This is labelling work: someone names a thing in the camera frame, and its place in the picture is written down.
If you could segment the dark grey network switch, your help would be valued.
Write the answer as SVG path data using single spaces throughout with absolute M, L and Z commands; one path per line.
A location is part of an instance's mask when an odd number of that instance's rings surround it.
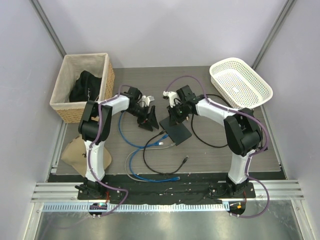
M 183 123 L 170 125 L 169 117 L 161 120 L 159 125 L 163 128 L 163 130 L 165 130 L 166 134 L 176 146 L 180 145 L 192 136 L 192 133 L 185 127 Z

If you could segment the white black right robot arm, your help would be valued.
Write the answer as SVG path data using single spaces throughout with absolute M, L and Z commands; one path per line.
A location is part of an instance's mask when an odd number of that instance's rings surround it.
M 263 140 L 259 121 L 254 118 L 253 111 L 224 106 L 205 94 L 196 96 L 188 85 L 176 92 L 164 91 L 163 98 L 169 100 L 167 110 L 171 126 L 181 124 L 189 115 L 198 115 L 224 127 L 227 145 L 232 151 L 225 190 L 233 198 L 242 194 L 249 182 L 250 157 Z

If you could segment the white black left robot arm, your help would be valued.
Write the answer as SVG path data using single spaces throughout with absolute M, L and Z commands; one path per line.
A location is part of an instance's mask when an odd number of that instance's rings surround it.
M 158 129 L 155 106 L 150 106 L 154 100 L 153 96 L 143 95 L 138 88 L 130 86 L 128 91 L 119 92 L 112 98 L 89 100 L 86 103 L 78 126 L 86 150 L 85 177 L 83 183 L 75 187 L 79 200 L 100 200 L 107 194 L 108 187 L 102 180 L 106 175 L 104 150 L 111 130 L 112 116 L 127 112 L 137 118 L 139 127 L 148 131 Z

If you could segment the white perforated plastic basket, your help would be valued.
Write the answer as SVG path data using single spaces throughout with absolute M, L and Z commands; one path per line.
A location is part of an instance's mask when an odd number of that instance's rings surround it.
M 273 90 L 245 61 L 229 57 L 209 68 L 212 85 L 235 109 L 255 109 L 273 97 Z

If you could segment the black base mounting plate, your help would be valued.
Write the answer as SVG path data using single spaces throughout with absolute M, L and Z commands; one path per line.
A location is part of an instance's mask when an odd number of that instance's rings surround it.
M 119 189 L 104 188 L 97 184 L 88 187 L 85 184 L 75 186 L 78 200 L 110 200 L 111 203 L 119 203 L 125 200 L 125 204 L 134 205 L 172 205 L 192 203 L 212 203 L 221 199 L 254 199 L 256 193 L 254 186 L 249 182 L 245 187 L 236 192 L 226 182 L 200 179 L 194 181 L 180 180 L 176 182 L 124 182 L 124 188 L 128 190 L 128 196 Z

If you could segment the black cloth in basket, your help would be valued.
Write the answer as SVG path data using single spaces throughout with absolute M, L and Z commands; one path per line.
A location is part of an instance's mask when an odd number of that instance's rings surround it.
M 69 101 L 71 103 L 97 101 L 100 96 L 101 82 L 102 78 L 86 70 L 82 71 L 71 89 Z

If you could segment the aluminium rail frame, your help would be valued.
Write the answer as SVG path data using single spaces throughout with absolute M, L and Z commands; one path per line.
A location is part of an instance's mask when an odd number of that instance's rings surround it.
M 134 205 L 173 205 L 209 203 L 218 200 L 246 198 L 252 200 L 302 200 L 304 195 L 296 180 L 265 180 L 262 183 L 252 181 L 243 193 L 231 195 L 225 182 L 179 181 L 166 183 L 125 182 L 128 189 L 126 204 Z M 105 201 L 119 203 L 125 196 L 120 190 L 105 190 L 95 193 L 86 190 L 78 182 L 38 183 L 32 194 L 32 202 L 67 202 L 67 201 Z

